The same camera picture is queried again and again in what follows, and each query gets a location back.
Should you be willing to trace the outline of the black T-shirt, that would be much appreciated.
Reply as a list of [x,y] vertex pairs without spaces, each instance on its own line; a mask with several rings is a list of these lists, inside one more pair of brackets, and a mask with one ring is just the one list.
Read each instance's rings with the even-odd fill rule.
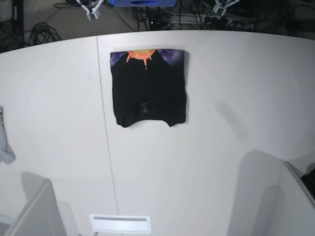
[[185,52],[149,49],[111,52],[113,111],[118,125],[186,122]]

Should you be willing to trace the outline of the blue box with oval logo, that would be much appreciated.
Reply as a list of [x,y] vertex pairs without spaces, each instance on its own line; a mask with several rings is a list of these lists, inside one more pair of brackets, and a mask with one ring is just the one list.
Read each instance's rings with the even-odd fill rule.
[[117,7],[173,7],[177,0],[113,0]]

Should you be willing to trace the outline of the white partition left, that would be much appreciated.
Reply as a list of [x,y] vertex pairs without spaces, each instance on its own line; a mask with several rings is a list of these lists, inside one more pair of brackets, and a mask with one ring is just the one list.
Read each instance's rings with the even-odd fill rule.
[[50,179],[30,172],[0,173],[2,236],[77,236],[71,206],[57,200]]

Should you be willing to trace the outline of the white partition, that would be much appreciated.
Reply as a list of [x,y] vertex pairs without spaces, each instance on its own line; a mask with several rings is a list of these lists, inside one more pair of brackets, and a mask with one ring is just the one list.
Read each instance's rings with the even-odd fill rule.
[[77,236],[71,206],[57,200],[50,179],[30,172],[0,173],[2,236]]
[[278,184],[263,193],[253,236],[313,236],[315,199],[293,167],[285,162]]

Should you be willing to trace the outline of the grey cloth at table edge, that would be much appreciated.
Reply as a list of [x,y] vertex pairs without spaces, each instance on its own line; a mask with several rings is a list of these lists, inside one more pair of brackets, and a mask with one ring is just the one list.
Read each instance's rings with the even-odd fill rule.
[[0,161],[6,165],[15,161],[15,155],[10,147],[4,127],[3,108],[0,108]]

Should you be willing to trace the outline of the white partition right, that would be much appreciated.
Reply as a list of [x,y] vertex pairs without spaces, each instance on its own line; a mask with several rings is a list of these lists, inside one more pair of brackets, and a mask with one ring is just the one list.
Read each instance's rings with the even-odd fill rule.
[[278,184],[263,193],[253,236],[313,236],[315,199],[293,167],[285,162]]

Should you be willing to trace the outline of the black keyboard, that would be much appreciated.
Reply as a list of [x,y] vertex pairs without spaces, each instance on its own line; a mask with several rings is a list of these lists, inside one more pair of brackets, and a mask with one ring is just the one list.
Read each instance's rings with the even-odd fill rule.
[[301,180],[303,181],[310,194],[315,197],[315,169],[313,169],[308,174],[302,176]]

